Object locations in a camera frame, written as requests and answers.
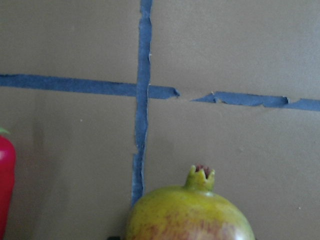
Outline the red chili pepper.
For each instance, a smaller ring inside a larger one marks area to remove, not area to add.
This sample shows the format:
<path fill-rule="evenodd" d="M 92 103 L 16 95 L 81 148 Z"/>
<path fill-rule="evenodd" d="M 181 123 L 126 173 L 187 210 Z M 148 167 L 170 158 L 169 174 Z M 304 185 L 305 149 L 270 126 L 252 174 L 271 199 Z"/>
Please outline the red chili pepper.
<path fill-rule="evenodd" d="M 9 132 L 0 128 L 0 239 L 5 235 L 9 208 L 15 184 L 16 150 L 4 137 Z"/>

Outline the red-yellow pomegranate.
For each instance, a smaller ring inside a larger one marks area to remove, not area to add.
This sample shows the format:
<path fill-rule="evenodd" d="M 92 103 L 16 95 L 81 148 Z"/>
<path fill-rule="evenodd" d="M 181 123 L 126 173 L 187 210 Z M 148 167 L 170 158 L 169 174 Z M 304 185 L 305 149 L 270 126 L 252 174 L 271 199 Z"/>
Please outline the red-yellow pomegranate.
<path fill-rule="evenodd" d="M 254 240 L 244 214 L 214 193 L 215 171 L 193 165 L 184 185 L 142 196 L 126 225 L 126 240 Z"/>

